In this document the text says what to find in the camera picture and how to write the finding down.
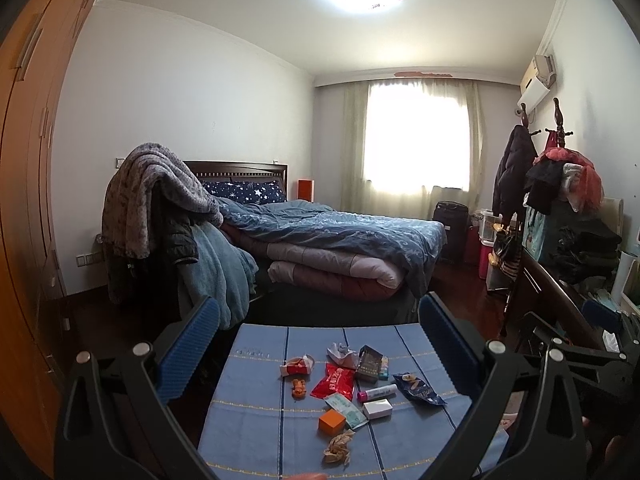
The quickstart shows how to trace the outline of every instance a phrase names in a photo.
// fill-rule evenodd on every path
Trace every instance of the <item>wooden headboard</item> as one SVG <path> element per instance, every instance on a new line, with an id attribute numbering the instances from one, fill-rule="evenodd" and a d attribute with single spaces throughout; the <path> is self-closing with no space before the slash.
<path id="1" fill-rule="evenodd" d="M 287 193 L 287 165 L 265 164 L 262 162 L 218 162 L 215 160 L 185 160 L 184 163 L 198 178 L 233 177 L 238 180 L 273 177 L 284 184 Z"/>

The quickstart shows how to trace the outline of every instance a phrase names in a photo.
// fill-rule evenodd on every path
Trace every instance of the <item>hand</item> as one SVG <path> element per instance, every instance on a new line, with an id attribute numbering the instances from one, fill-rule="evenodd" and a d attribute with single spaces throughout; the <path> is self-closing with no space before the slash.
<path id="1" fill-rule="evenodd" d="M 304 473 L 292 476 L 289 480 L 327 480 L 327 476 L 324 473 Z"/>

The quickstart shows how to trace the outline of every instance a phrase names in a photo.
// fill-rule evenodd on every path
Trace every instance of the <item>wall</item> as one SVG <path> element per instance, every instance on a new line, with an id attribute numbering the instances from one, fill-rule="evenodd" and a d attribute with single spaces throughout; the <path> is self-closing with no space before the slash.
<path id="1" fill-rule="evenodd" d="M 558 82 L 537 108 L 533 127 L 553 128 L 558 97 L 566 138 L 595 165 L 605 195 L 624 199 L 623 238 L 635 250 L 640 228 L 640 44 L 611 0 L 567 0 L 549 52 Z M 537 136 L 538 150 L 546 136 Z"/>
<path id="2" fill-rule="evenodd" d="M 514 114 L 520 88 L 479 81 L 480 105 L 484 117 L 484 172 L 479 207 L 491 208 L 495 170 L 509 134 L 517 124 Z M 316 202 L 340 207 L 342 185 L 344 86 L 316 88 L 312 137 L 311 171 L 316 181 Z"/>
<path id="3" fill-rule="evenodd" d="M 75 257 L 100 232 L 117 157 L 154 141 L 185 160 L 278 160 L 295 183 L 310 174 L 312 100 L 306 72 L 252 44 L 102 0 L 74 49 L 54 129 L 52 211 L 66 292 L 106 282 L 102 264 L 76 267 Z"/>

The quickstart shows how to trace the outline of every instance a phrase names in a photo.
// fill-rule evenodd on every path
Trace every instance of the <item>blue gripper pad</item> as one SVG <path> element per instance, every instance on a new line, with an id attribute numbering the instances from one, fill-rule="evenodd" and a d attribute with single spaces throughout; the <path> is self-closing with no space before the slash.
<path id="1" fill-rule="evenodd" d="M 207 298 L 194 310 L 196 312 L 158 363 L 156 391 L 163 404 L 182 395 L 220 324 L 220 307 L 216 300 Z"/>
<path id="2" fill-rule="evenodd" d="M 597 301 L 585 301 L 580 312 L 591 326 L 599 326 L 612 334 L 622 330 L 620 314 Z"/>
<path id="3" fill-rule="evenodd" d="M 478 355 L 480 349 L 474 350 L 461 334 L 456 326 L 461 322 L 454 321 L 440 298 L 433 292 L 420 300 L 418 322 L 431 341 L 456 390 L 462 395 L 471 397 L 472 400 L 477 399 L 482 391 L 481 362 Z M 468 330 L 464 332 L 465 336 L 471 335 L 473 343 L 477 345 L 479 334 L 476 332 L 477 337 L 474 337 L 472 333 L 467 333 Z"/>

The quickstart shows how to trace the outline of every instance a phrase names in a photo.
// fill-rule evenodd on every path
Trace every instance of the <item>pillow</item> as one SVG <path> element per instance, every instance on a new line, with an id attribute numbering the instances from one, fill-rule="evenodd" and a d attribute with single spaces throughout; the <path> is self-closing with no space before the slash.
<path id="1" fill-rule="evenodd" d="M 280 185 L 272 182 L 203 182 L 202 186 L 214 196 L 228 198 L 239 204 L 272 204 L 286 202 Z"/>

